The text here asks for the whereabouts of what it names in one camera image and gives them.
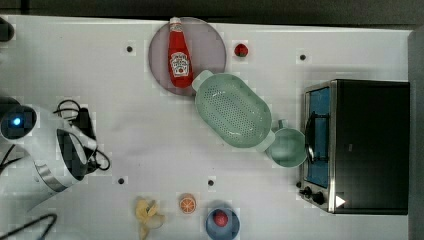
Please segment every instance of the dark floor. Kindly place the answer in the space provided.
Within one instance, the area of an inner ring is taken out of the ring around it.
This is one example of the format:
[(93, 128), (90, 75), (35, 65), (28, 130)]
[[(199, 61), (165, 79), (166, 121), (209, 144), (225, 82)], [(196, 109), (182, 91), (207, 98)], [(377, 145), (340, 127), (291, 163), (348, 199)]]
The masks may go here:
[(0, 0), (0, 13), (413, 29), (424, 0)]

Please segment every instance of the black toaster oven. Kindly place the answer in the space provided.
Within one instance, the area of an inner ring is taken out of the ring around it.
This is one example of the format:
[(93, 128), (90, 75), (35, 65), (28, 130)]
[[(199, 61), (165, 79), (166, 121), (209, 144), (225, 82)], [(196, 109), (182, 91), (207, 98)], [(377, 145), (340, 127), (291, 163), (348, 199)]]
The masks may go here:
[(332, 80), (304, 97), (302, 198), (336, 214), (407, 214), (409, 83)]

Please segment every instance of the green bowl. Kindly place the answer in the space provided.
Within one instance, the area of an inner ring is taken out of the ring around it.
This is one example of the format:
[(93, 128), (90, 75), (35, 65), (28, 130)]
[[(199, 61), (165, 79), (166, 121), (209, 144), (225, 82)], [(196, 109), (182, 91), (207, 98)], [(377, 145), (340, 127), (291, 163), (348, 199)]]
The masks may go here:
[(286, 121), (280, 120), (280, 128), (275, 132), (275, 141), (266, 153), (282, 167), (297, 167), (306, 160), (305, 135), (284, 125), (287, 125)]

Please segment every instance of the ketchup bottle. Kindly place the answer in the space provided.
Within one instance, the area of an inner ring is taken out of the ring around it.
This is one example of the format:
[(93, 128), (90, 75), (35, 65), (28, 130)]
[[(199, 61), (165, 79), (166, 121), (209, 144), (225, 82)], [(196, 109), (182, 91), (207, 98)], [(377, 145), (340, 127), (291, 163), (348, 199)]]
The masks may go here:
[(186, 88), (193, 82), (190, 53), (185, 43), (183, 27), (179, 18), (169, 21), (168, 71), (175, 87)]

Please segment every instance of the round plate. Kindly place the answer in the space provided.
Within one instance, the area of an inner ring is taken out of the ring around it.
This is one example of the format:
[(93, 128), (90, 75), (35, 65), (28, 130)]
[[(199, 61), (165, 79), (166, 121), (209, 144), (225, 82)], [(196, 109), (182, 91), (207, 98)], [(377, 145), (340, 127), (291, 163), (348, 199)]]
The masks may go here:
[[(225, 227), (219, 227), (213, 220), (216, 211), (223, 211), (228, 216), (228, 223)], [(213, 240), (232, 240), (235, 239), (240, 231), (240, 220), (231, 209), (217, 208), (209, 212), (206, 218), (206, 232)]]
[[(203, 70), (213, 73), (225, 71), (227, 54), (225, 45), (218, 32), (208, 23), (190, 17), (180, 18), (183, 24), (184, 37), (188, 46), (196, 78)], [(194, 96), (193, 88), (177, 88), (168, 72), (169, 24), (162, 26), (155, 34), (149, 47), (149, 66), (156, 81), (166, 90), (177, 95)]]

